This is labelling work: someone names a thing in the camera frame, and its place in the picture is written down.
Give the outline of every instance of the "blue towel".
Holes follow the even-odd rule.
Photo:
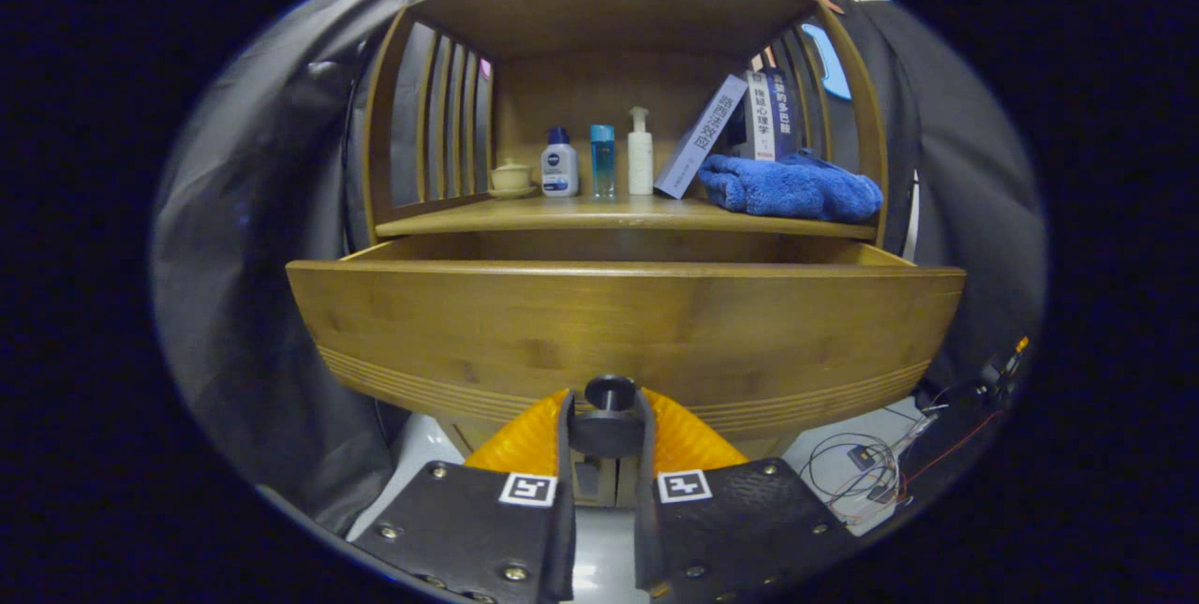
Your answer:
[[[779,161],[713,155],[699,179],[712,201],[751,216],[861,223],[882,207],[882,191],[872,179],[807,155]]]

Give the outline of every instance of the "screw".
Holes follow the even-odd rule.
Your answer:
[[[504,569],[504,579],[513,582],[519,582],[529,578],[529,572],[520,567],[506,567]]]

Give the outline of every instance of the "bottle cap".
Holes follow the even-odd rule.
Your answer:
[[[566,134],[565,126],[554,126],[553,129],[547,132],[549,134],[549,144],[568,144],[571,143],[571,135]]]
[[[645,119],[649,116],[650,110],[641,108],[641,105],[633,105],[628,113],[633,116],[633,133],[644,134],[645,133]]]
[[[608,125],[592,125],[591,140],[616,140],[616,129]]]

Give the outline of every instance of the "ceramic cup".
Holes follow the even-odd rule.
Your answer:
[[[505,159],[504,165],[492,170],[492,186],[496,191],[523,191],[531,187],[529,174],[530,165],[517,164],[513,159]]]

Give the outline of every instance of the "wooden shelf board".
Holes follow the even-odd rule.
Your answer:
[[[747,61],[814,0],[423,0],[408,14],[493,62],[590,50]]]
[[[703,199],[633,195],[621,199],[488,199],[444,211],[424,212],[375,226],[379,237],[406,234],[505,231],[505,229],[706,229],[727,232],[806,234],[872,240],[872,225],[843,225],[788,217],[755,217],[725,211]]]

